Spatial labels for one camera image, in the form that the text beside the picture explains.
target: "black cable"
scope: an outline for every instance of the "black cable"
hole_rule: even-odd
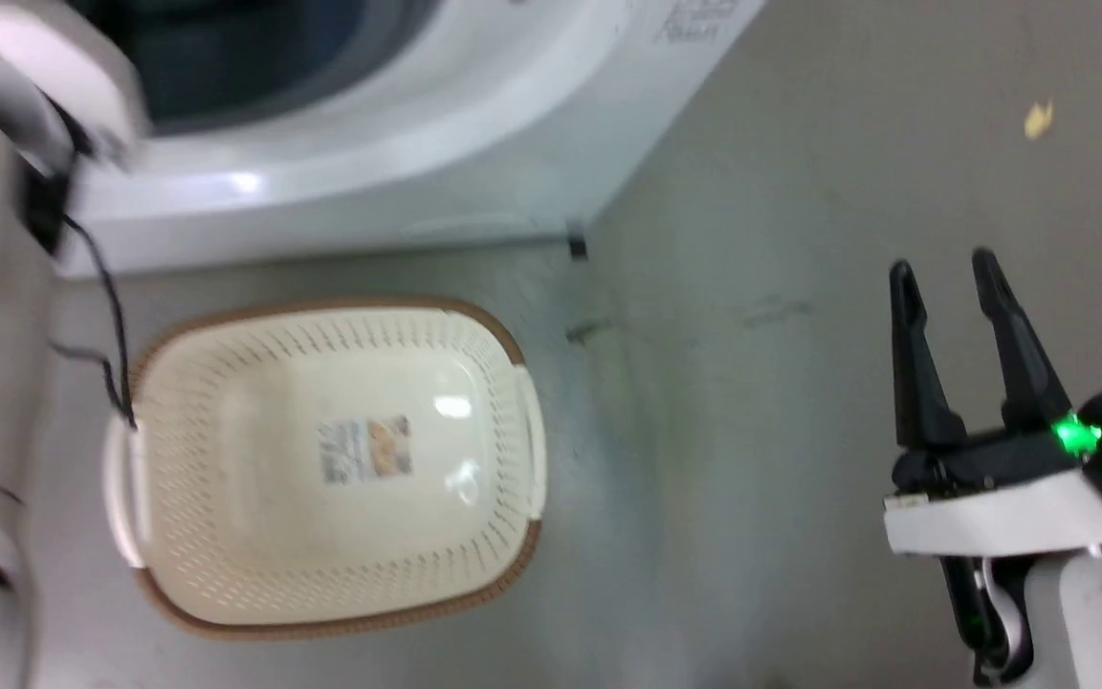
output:
[[[96,349],[88,349],[84,347],[69,347],[69,345],[57,344],[57,342],[50,342],[50,345],[55,352],[64,357],[83,360],[93,362],[100,365],[100,370],[105,373],[105,387],[109,391],[109,402],[117,409],[121,416],[127,419],[127,423],[130,428],[137,429],[139,424],[134,421],[134,399],[130,396],[130,367],[128,367],[128,354],[127,354],[127,322],[126,317],[121,313],[121,298],[118,297],[118,284],[114,282],[112,274],[109,272],[108,267],[105,267],[105,257],[100,254],[100,248],[97,246],[96,240],[91,239],[88,230],[84,229],[79,223],[71,219],[69,215],[66,217],[66,224],[71,229],[75,230],[76,235],[79,235],[80,239],[84,239],[84,244],[87,245],[88,254],[91,254],[91,262],[96,266],[97,276],[100,278],[100,284],[105,288],[105,295],[109,298],[109,310],[112,314],[112,331],[114,335],[118,340],[118,376],[119,376],[119,388],[114,387],[112,380],[112,366],[109,363],[109,358],[97,352]]]
[[[48,345],[67,359],[91,362],[95,363],[95,365],[100,365],[100,373],[105,376],[105,391],[109,392],[109,402],[112,402],[112,408],[118,410],[121,416],[127,415],[126,409],[123,409],[121,405],[121,397],[118,396],[118,389],[114,386],[112,365],[109,363],[109,357],[106,357],[105,354],[101,354],[96,349],[69,347],[68,345],[62,344],[62,342],[54,342],[53,340],[48,341]]]
[[[984,632],[984,643],[975,652],[976,659],[987,671],[983,671],[983,676],[988,680],[990,686],[1002,686],[1002,676],[1006,671],[1007,663],[1011,658],[1011,640],[1005,635],[1005,627],[1003,627],[1001,618],[996,618],[993,615],[990,607],[992,606],[992,601],[990,599],[990,589],[993,585],[997,585],[996,581],[993,581],[993,569],[990,568],[990,577],[985,579],[984,567],[980,559],[974,559],[972,562],[975,567],[975,571],[980,571],[984,581],[984,586],[976,593],[975,598],[975,610],[981,618],[981,627]]]

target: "concrete floor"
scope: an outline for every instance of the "concrete floor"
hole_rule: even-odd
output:
[[[1047,99],[1054,130],[1025,140]],[[885,271],[914,261],[950,401],[992,424],[977,244],[1071,397],[1102,388],[1102,3],[773,0],[595,227],[587,271],[515,248],[131,280],[136,347],[181,317],[359,289],[494,309],[554,400],[550,532],[511,593],[460,618],[194,640],[112,552],[99,384],[62,365],[35,475],[33,536],[65,545],[36,562],[40,686],[966,686],[936,563],[882,531]],[[97,299],[73,289],[58,332],[105,345]],[[562,336],[579,323],[587,358]]]
[[[630,380],[604,401],[661,491],[688,686],[965,685],[938,567],[883,536],[887,269],[992,426],[979,244],[1070,396],[1102,388],[1102,3],[771,0],[599,223],[590,348]]]

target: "product label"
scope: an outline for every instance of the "product label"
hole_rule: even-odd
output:
[[[317,439],[323,480],[328,485],[411,474],[410,422],[406,417],[320,423]]]
[[[743,0],[678,0],[657,30],[666,43],[713,43]]]

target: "laundry basket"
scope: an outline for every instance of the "laundry basket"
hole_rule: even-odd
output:
[[[105,449],[114,540],[159,610],[219,637],[393,627],[525,571],[547,498],[515,341],[460,301],[353,300],[177,327]]]

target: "washing machine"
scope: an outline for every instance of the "washing machine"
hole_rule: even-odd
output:
[[[119,272],[587,227],[761,4],[69,2],[154,127],[133,170],[79,185]]]

